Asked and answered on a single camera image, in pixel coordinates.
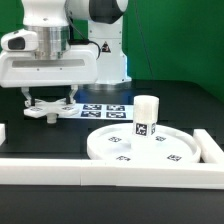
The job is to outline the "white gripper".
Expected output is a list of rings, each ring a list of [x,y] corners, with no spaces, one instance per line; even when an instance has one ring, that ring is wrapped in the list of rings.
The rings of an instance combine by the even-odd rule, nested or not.
[[[74,104],[79,84],[97,80],[98,49],[70,45],[68,28],[28,28],[1,39],[0,86],[22,87],[25,106],[35,105],[28,87],[71,85],[66,104]]]

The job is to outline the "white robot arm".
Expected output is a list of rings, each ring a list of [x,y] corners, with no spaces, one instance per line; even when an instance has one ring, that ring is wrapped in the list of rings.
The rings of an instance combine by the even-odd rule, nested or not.
[[[23,28],[1,38],[0,86],[120,85],[128,0],[21,0]]]

